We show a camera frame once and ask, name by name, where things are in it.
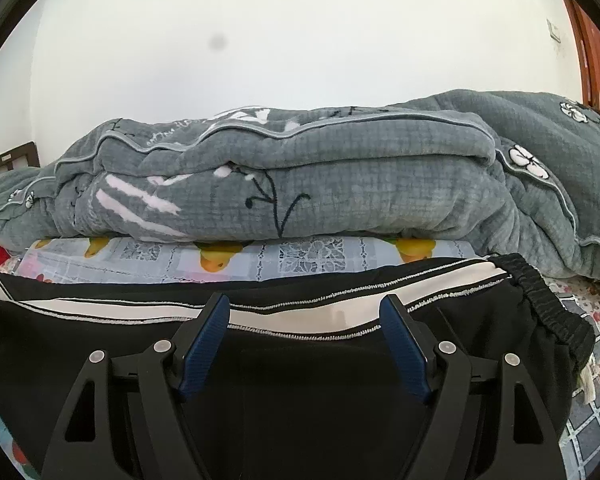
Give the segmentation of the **black pants white stripe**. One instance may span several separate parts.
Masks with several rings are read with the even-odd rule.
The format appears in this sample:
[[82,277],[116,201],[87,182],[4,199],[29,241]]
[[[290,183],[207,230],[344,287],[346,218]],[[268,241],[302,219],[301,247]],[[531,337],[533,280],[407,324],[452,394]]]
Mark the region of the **black pants white stripe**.
[[206,479],[403,479],[426,417],[379,323],[397,296],[470,356],[522,359],[557,439],[594,330],[520,255],[210,284],[61,285],[0,273],[0,417],[42,476],[90,354],[169,339],[212,294],[230,300],[204,386],[183,406]]

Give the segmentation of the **red floral bed sheet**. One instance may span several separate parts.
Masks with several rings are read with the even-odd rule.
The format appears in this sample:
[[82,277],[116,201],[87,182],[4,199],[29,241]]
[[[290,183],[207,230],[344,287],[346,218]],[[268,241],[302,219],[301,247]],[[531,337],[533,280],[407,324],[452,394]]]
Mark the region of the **red floral bed sheet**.
[[545,283],[565,309],[579,315],[594,330],[594,349],[572,393],[568,422],[559,439],[566,477],[585,479],[600,464],[600,282],[547,278]]

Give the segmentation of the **light blue fruit-print blanket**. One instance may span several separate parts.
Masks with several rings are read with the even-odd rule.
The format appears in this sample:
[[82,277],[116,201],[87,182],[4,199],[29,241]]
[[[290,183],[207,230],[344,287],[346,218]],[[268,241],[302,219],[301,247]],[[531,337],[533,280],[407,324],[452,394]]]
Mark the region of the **light blue fruit-print blanket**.
[[430,258],[474,258],[452,240],[323,235],[298,240],[162,244],[129,237],[38,240],[0,272],[43,283],[211,283],[355,273]]

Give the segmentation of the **grey quilted comforter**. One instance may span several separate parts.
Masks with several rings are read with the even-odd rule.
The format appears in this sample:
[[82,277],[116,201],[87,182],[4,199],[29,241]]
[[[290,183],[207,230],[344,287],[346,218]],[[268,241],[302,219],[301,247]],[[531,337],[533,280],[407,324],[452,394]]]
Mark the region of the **grey quilted comforter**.
[[600,281],[600,114],[551,93],[452,90],[382,107],[114,118],[0,174],[0,246],[126,235],[464,240]]

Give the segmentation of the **dark wooden headboard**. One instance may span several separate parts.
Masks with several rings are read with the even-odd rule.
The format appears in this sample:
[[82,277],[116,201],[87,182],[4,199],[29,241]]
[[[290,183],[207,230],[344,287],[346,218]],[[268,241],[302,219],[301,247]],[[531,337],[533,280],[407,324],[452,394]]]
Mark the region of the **dark wooden headboard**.
[[40,158],[33,141],[21,144],[0,155],[0,174],[14,169],[38,166],[40,166]]

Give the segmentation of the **white wall switch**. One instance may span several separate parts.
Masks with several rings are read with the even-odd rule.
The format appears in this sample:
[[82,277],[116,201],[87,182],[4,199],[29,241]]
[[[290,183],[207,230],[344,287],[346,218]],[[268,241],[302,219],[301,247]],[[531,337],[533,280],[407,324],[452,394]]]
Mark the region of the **white wall switch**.
[[559,28],[551,20],[546,20],[546,24],[548,32],[550,33],[550,38],[560,44],[562,42],[562,36],[560,36]]

